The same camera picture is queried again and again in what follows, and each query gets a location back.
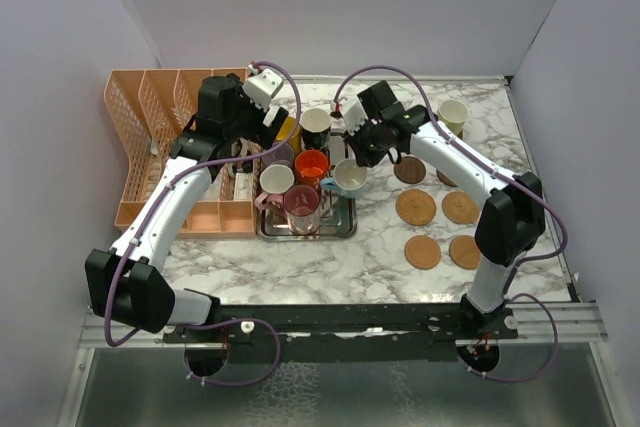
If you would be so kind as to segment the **pale yellow mug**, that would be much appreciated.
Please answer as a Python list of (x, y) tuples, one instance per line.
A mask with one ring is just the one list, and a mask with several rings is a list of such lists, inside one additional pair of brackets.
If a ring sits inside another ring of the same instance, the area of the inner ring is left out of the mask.
[(459, 100), (443, 101), (438, 107), (438, 117), (458, 138), (463, 137), (463, 128), (469, 118), (469, 109)]

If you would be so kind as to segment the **lilac mug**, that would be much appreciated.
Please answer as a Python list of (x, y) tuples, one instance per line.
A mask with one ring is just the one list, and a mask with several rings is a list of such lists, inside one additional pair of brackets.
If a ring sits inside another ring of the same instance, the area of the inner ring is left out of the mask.
[(293, 166), (295, 156), (296, 154), (294, 149), (288, 143), (285, 143), (278, 150), (264, 155), (262, 157), (262, 164), (264, 168), (271, 165), (284, 165), (291, 168)]

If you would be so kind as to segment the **orange mug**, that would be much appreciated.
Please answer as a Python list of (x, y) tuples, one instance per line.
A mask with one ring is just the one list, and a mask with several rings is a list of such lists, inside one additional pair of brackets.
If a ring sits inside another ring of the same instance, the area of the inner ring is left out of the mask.
[(294, 172), (300, 184), (314, 188), (319, 186), (330, 169), (328, 157), (319, 150), (302, 151), (294, 161)]

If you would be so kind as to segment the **dark walnut front coaster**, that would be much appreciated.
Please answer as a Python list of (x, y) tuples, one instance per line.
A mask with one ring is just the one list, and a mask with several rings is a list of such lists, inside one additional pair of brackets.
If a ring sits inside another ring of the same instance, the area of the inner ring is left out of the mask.
[(439, 170), (436, 171), (436, 176), (443, 184), (445, 184), (445, 185), (447, 185), (449, 187), (456, 187), (457, 186), (457, 184), (455, 182), (453, 182), (450, 178), (448, 178), (445, 174), (443, 174)]

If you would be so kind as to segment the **dark walnut coaster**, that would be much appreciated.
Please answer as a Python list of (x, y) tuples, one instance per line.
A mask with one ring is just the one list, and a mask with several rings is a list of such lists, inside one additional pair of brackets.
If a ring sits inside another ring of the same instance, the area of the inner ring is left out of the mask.
[(439, 170), (436, 171), (436, 176), (443, 184), (445, 184), (445, 185), (447, 185), (449, 187), (456, 187), (457, 186), (457, 184), (455, 182), (453, 182), (450, 178), (448, 178), (445, 174), (443, 174)]
[(405, 156), (393, 168), (394, 175), (406, 184), (418, 184), (426, 176), (424, 163), (413, 156)]

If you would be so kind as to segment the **black mug white inside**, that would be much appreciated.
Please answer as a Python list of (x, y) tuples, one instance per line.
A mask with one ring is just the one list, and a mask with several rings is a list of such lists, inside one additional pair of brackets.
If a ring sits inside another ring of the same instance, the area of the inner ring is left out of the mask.
[(300, 125), (305, 149), (321, 150), (327, 147), (331, 131), (331, 117), (327, 111), (321, 108), (306, 110), (301, 116)]

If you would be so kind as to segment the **light wood round coaster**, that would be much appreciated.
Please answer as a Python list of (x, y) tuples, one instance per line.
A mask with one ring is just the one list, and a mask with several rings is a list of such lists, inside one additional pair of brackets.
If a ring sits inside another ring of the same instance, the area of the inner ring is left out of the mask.
[(441, 249), (430, 236), (416, 235), (405, 244), (404, 254), (407, 261), (420, 270), (430, 270), (441, 260)]

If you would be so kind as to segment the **light blue mug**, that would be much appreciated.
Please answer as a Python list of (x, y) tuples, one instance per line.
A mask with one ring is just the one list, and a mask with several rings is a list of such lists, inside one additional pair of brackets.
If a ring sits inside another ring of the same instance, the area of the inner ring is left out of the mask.
[(355, 199), (364, 191), (368, 169), (357, 164), (355, 159), (344, 159), (334, 168), (331, 177), (320, 181), (320, 187), (341, 197)]

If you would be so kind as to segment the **dusty pink mug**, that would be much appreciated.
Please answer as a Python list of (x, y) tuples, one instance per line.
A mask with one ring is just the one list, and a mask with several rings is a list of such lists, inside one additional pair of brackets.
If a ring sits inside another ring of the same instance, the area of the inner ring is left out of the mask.
[(320, 197), (307, 185), (297, 185), (284, 195), (283, 207), (289, 230), (296, 235), (310, 235), (320, 226)]

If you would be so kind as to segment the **white stationery package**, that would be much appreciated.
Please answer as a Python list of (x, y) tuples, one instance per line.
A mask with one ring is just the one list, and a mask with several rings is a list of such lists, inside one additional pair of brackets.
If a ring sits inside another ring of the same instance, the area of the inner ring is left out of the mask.
[(253, 174), (239, 172), (235, 174), (234, 201), (251, 200), (253, 195)]

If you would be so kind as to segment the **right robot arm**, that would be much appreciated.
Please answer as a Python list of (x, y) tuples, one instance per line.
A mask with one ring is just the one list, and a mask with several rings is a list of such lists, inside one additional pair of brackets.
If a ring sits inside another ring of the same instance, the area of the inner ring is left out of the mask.
[(442, 172), (479, 208), (474, 239), (480, 260), (460, 303), (459, 325), (467, 336), (483, 337), (504, 309), (517, 262), (546, 230), (540, 179), (490, 162), (439, 121), (428, 104), (405, 108), (385, 81), (337, 110), (344, 122), (342, 136), (358, 165), (414, 156)]

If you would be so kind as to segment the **woven rattan coaster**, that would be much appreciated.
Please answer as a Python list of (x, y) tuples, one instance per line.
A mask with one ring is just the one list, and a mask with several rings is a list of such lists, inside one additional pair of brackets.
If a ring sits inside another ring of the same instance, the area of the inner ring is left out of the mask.
[(442, 200), (445, 216), (455, 224), (468, 225), (475, 223), (480, 211), (473, 199), (461, 191), (452, 191)]
[(395, 208), (403, 221), (414, 226), (429, 224), (437, 212), (434, 198), (420, 189), (402, 192), (396, 200)]

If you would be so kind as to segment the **peach plastic file organizer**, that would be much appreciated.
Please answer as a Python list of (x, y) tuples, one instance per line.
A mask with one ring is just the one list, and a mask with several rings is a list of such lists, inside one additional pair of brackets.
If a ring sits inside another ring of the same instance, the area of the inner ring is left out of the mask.
[[(114, 70), (104, 90), (104, 101), (129, 160), (128, 176), (115, 218), (115, 227), (127, 230), (141, 213), (160, 180), (171, 143), (197, 110), (202, 81), (213, 75), (247, 77), (245, 68)], [(234, 180), (228, 168), (214, 181), (218, 195), (197, 201), (178, 237), (180, 239), (249, 239), (256, 234), (261, 163), (253, 166), (251, 200), (234, 201)]]

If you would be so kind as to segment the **light wood grooved coaster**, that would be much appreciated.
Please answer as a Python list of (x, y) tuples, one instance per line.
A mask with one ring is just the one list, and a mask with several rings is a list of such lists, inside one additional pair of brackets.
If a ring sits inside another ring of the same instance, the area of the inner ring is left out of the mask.
[(460, 235), (451, 241), (449, 256), (458, 267), (475, 270), (478, 268), (481, 252), (472, 236)]

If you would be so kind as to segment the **stainless steel tray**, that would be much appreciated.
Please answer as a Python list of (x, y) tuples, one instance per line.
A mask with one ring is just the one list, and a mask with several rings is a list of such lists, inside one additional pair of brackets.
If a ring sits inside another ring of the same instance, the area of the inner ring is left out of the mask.
[(254, 206), (257, 232), (269, 241), (347, 238), (356, 230), (355, 200), (335, 189), (333, 172), (346, 161), (347, 149), (336, 135), (337, 151), (302, 149), (291, 158), (274, 155), (261, 163)]

